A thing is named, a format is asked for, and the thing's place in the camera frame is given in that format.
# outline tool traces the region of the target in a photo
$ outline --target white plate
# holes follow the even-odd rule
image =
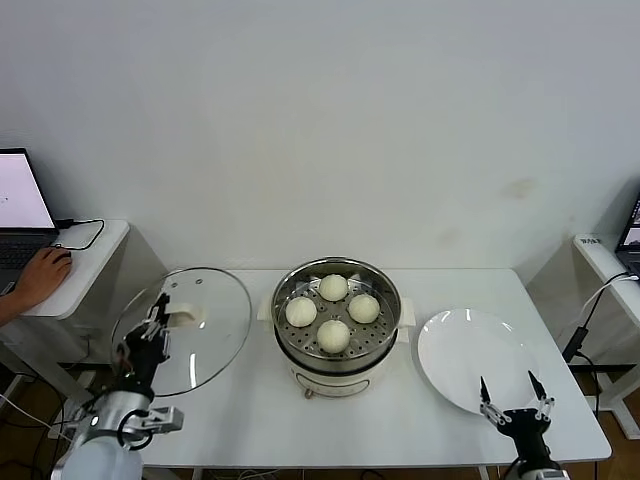
[[[490,313],[438,313],[420,331],[418,358],[433,386],[471,413],[480,415],[481,376],[502,410],[525,407],[535,396],[527,375],[538,375],[534,356],[511,325]]]

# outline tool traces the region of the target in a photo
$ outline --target person's arm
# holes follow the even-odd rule
[[[13,292],[0,297],[0,327],[45,301],[71,271],[64,248],[43,248],[29,261]]]

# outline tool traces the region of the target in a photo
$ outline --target metal pot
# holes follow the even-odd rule
[[[331,274],[342,275],[349,285],[347,296],[337,302],[318,293],[320,280]],[[349,302],[361,293],[380,303],[380,315],[373,323],[357,323],[347,312]],[[318,315],[308,327],[297,328],[287,322],[285,310],[291,300],[301,296],[315,303]],[[400,295],[377,268],[349,258],[327,257],[299,266],[280,281],[273,294],[271,315],[278,344],[291,360],[322,375],[351,375],[371,368],[393,347],[400,321]],[[317,343],[318,328],[327,320],[340,320],[349,327],[349,345],[340,353],[327,353]]]

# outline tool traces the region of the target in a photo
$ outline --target laptop keyboard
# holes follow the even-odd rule
[[[0,269],[21,270],[43,246],[42,241],[0,240]]]

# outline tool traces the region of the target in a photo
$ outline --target steamed bun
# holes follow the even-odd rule
[[[327,320],[318,329],[318,345],[329,353],[340,353],[349,345],[349,327],[340,320]]]
[[[380,314],[380,304],[371,295],[358,295],[349,303],[349,315],[358,323],[371,323]]]
[[[289,302],[285,314],[287,322],[294,327],[300,328],[311,325],[316,319],[318,311],[312,300],[306,297],[298,297]]]
[[[341,275],[328,275],[320,280],[320,296],[330,302],[337,302],[347,296],[349,284]]]

